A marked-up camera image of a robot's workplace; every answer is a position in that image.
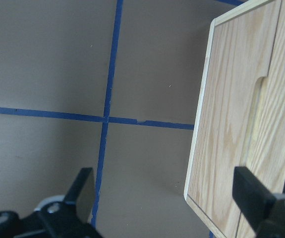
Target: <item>wooden board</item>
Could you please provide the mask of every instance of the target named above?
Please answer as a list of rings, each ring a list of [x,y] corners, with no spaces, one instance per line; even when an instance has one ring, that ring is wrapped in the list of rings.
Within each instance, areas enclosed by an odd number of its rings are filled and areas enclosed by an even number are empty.
[[[281,193],[285,180],[285,0],[282,0],[269,76],[259,91],[251,142],[243,164],[271,192]],[[243,215],[237,237],[254,237]]]
[[[184,197],[217,237],[236,236],[233,168],[247,156],[280,5],[249,1],[211,25]]]

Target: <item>oak wood panel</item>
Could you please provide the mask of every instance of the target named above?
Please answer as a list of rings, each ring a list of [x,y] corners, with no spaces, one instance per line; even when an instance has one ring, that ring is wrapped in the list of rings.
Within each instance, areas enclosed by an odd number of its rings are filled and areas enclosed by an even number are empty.
[[[249,137],[258,79],[268,76],[279,10],[274,0],[214,27],[186,200],[218,237],[235,237],[240,213],[231,197],[233,167]]]
[[[260,86],[246,165],[271,191],[281,193],[285,181],[285,0],[282,0],[269,77]],[[238,238],[254,232],[241,215]]]
[[[211,23],[209,37],[208,37],[208,43],[207,43],[207,49],[206,49],[206,55],[205,55],[202,84],[201,84],[199,100],[198,100],[198,105],[197,105],[197,111],[196,111],[196,118],[195,118],[195,125],[194,125],[195,130],[193,133],[191,150],[190,150],[190,157],[189,157],[189,162],[188,162],[188,167],[187,167],[187,175],[186,175],[186,180],[185,180],[186,181],[185,182],[185,189],[184,189],[185,200],[187,199],[187,190],[188,190],[188,184],[189,184],[189,179],[190,179],[190,174],[191,174],[191,167],[192,167],[192,163],[193,163],[193,154],[194,154],[194,150],[195,150],[195,143],[196,143],[196,138],[197,138],[199,119],[200,119],[200,115],[202,112],[204,89],[206,86],[208,65],[209,65],[209,60],[210,60],[210,56],[211,56],[214,28],[217,25],[220,25],[220,24],[225,23],[229,20],[232,20],[233,18],[238,17],[239,15],[245,14],[245,13],[251,11],[252,9],[256,8],[256,7],[260,7],[261,5],[267,4],[271,1],[273,1],[273,0],[250,0],[249,2],[242,4],[242,5],[234,8],[234,9],[226,12],[225,14],[217,17],[216,19],[213,19],[213,21]]]
[[[212,220],[203,212],[203,210],[201,210],[201,208],[199,208],[198,205],[188,196],[188,186],[190,182],[192,164],[194,161],[193,155],[195,151],[195,144],[196,144],[195,142],[196,142],[197,134],[198,134],[197,133],[198,130],[196,128],[198,128],[199,126],[200,115],[202,112],[203,97],[204,97],[204,91],[205,91],[205,86],[206,86],[208,65],[209,65],[209,61],[211,57],[214,28],[215,28],[215,19],[211,23],[210,32],[208,36],[201,90],[200,90],[200,95],[199,95],[199,100],[198,100],[198,105],[197,105],[194,132],[193,132],[192,144],[191,144],[191,150],[190,150],[190,157],[189,157],[188,167],[187,167],[187,174],[186,174],[186,181],[185,181],[185,188],[184,188],[184,198],[187,204],[193,209],[193,211],[199,216],[199,218],[206,224],[206,226],[210,229],[211,232],[213,232],[219,238],[226,238],[224,234],[215,226]]]

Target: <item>blue tape line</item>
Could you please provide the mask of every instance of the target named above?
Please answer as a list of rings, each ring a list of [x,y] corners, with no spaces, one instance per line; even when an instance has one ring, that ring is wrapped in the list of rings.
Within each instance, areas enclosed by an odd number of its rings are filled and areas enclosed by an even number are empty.
[[[99,206],[100,190],[101,190],[101,185],[102,185],[105,149],[106,149],[107,134],[108,134],[108,122],[109,122],[109,115],[111,112],[111,101],[112,101],[112,89],[113,89],[113,82],[114,82],[115,62],[116,62],[118,40],[119,40],[119,33],[120,33],[122,3],[123,3],[123,0],[117,0],[116,13],[115,13],[115,17],[114,17],[113,41],[112,41],[112,48],[111,48],[111,57],[110,57],[110,61],[109,61],[107,88],[106,88],[105,106],[104,106],[104,119],[106,120],[106,122],[103,123],[103,125],[102,125],[101,144],[100,144],[99,155],[98,155],[98,166],[97,166],[96,184],[95,184],[96,197],[95,197],[95,202],[94,202],[93,212],[92,212],[93,217],[91,220],[91,224],[93,227],[96,226],[96,218],[97,218],[97,212],[98,212],[98,206]]]
[[[93,211],[92,211],[93,217],[91,220],[91,224],[93,227],[96,226],[96,218],[97,218],[97,212],[98,212],[100,191],[101,191],[101,186],[102,186],[104,158],[105,158],[105,150],[106,150],[106,143],[107,143],[107,133],[108,133],[108,123],[103,123],[102,133],[101,133],[101,144],[99,148],[98,164],[97,164],[97,174],[96,174],[96,184],[95,184],[95,202],[93,205]]]
[[[239,0],[217,0],[217,1],[221,1],[223,3],[228,3],[231,5],[235,5],[235,6],[239,6],[239,5],[243,4],[243,2],[239,1]]]
[[[104,106],[104,118],[106,118],[107,120],[111,112],[112,89],[113,89],[114,71],[115,71],[115,65],[116,65],[116,56],[117,56],[118,40],[119,40],[119,33],[120,33],[122,3],[123,3],[123,0],[117,1],[116,14],[114,17],[113,41],[112,41],[111,57],[109,61],[107,88],[106,88],[105,106]]]
[[[59,118],[69,120],[84,120],[93,122],[104,122],[103,117],[73,114],[73,113],[59,113],[29,109],[15,109],[15,108],[0,108],[0,114],[28,116],[28,117],[42,117],[42,118]]]
[[[187,130],[194,129],[194,125],[192,124],[171,123],[171,122],[155,121],[155,120],[138,121],[136,119],[110,117],[109,122],[120,123],[120,124],[131,124],[131,125],[146,125],[146,126],[156,126],[156,127],[187,129]]]

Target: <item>clamp jaw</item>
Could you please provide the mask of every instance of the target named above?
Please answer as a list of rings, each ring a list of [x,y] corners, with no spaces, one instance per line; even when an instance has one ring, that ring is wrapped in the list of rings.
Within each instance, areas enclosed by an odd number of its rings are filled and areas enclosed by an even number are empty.
[[[285,193],[272,194],[247,167],[235,167],[232,197],[256,238],[285,238]]]

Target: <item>gray wall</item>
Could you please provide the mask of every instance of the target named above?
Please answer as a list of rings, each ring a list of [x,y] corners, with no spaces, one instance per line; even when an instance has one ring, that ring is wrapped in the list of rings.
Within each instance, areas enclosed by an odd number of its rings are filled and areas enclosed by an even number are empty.
[[[128,1],[111,117],[194,124],[214,0]],[[0,1],[0,107],[103,116],[116,0]],[[0,210],[28,215],[96,171],[101,122],[0,114]],[[97,228],[207,237],[183,200],[192,130],[110,123]]]

